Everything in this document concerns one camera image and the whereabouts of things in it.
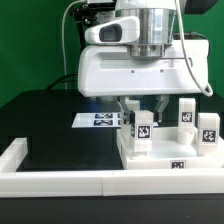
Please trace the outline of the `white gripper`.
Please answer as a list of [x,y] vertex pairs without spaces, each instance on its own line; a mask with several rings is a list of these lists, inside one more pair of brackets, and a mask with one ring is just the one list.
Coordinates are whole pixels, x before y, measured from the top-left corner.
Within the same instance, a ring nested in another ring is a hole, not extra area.
[[134,123],[134,101],[125,96],[159,95],[154,120],[162,121],[171,94],[208,88],[209,42],[175,40],[172,15],[128,15],[85,32],[78,89],[86,97],[119,96],[122,123]]

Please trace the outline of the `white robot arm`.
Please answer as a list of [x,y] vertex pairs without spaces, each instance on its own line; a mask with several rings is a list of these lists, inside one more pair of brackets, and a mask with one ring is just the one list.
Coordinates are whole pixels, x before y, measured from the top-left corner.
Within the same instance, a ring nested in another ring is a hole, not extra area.
[[86,97],[117,96],[122,122],[132,112],[126,98],[158,95],[161,115],[171,94],[213,90],[208,82],[209,42],[175,35],[184,14],[204,14],[219,0],[117,0],[115,17],[86,30],[78,90]]

